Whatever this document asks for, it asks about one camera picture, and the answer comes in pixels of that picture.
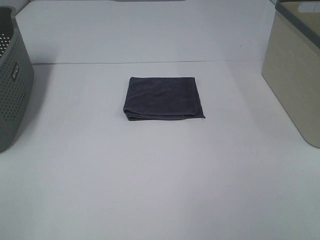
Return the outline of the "grey perforated plastic basket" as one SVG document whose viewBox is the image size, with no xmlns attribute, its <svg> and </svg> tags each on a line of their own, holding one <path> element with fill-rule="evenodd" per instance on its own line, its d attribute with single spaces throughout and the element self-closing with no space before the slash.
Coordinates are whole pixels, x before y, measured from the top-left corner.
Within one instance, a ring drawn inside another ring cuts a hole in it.
<svg viewBox="0 0 320 240">
<path fill-rule="evenodd" d="M 7 150 L 25 115 L 34 69 L 21 35 L 16 10 L 0 7 L 0 151 Z"/>
</svg>

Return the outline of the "beige storage bin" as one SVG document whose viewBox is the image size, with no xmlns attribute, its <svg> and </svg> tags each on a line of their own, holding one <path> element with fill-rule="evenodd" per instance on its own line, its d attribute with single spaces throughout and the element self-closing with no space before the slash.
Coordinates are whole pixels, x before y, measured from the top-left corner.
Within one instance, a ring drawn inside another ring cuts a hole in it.
<svg viewBox="0 0 320 240">
<path fill-rule="evenodd" d="M 320 2 L 278 0 L 263 78 L 302 138 L 320 146 Z"/>
</svg>

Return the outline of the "dark grey towel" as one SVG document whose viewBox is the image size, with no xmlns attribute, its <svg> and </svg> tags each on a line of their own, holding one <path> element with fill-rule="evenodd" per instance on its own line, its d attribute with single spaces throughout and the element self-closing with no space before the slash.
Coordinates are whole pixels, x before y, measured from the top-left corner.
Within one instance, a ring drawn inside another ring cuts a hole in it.
<svg viewBox="0 0 320 240">
<path fill-rule="evenodd" d="M 194 77 L 131 77 L 123 112 L 129 121 L 205 118 Z"/>
</svg>

